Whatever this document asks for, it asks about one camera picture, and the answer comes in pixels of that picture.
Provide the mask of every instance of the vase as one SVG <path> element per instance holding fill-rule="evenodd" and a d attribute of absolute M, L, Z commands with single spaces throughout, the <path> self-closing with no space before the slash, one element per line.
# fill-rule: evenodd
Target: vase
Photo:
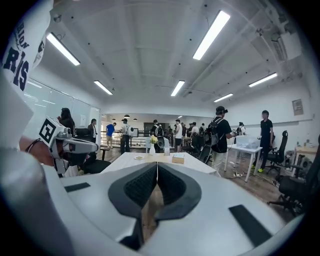
<path fill-rule="evenodd" d="M 155 144 L 151 144 L 149 154 L 150 154 L 151 156 L 154 156 L 154 155 L 156 154 Z"/>

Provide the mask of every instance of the cardboard box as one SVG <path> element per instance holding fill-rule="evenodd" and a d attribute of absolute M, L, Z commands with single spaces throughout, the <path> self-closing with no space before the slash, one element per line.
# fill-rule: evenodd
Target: cardboard box
<path fill-rule="evenodd" d="M 185 163 L 185 155 L 181 154 L 181 153 L 173 154 L 172 163 L 184 164 Z"/>

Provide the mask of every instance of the woman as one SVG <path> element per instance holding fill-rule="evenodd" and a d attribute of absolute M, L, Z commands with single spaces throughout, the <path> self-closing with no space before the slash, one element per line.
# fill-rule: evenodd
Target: woman
<path fill-rule="evenodd" d="M 57 117 L 60 124 L 62 124 L 63 126 L 70 128 L 71 130 L 71 135 L 72 137 L 74 136 L 74 131 L 75 131 L 75 122 L 71 117 L 71 113 L 69 108 L 64 107 L 63 109 L 61 109 L 61 116 Z"/>

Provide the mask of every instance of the shorts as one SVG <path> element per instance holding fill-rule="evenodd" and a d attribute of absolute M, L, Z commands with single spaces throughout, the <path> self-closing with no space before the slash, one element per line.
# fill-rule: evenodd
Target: shorts
<path fill-rule="evenodd" d="M 181 139 L 180 138 L 175 138 L 175 145 L 180 146 L 181 145 Z"/>

